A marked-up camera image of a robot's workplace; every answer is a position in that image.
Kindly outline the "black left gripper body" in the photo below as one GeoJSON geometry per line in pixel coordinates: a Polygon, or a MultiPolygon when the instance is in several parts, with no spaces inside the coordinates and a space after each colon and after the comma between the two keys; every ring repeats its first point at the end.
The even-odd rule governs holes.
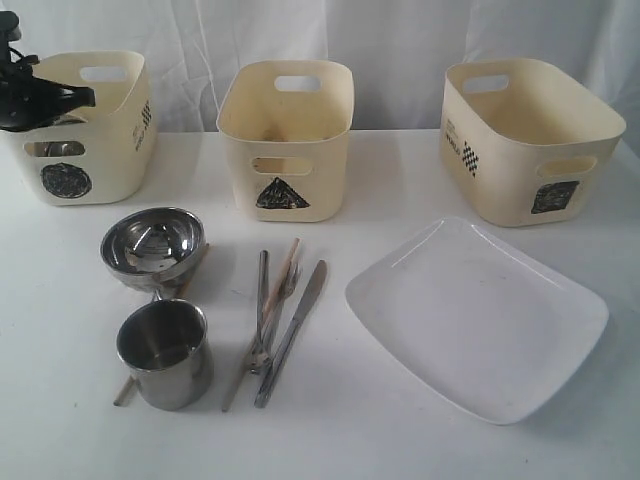
{"type": "Polygon", "coordinates": [[[36,78],[37,56],[24,56],[11,46],[21,38],[16,14],[1,15],[1,129],[29,131],[53,124],[65,114],[52,82],[36,78]]]}

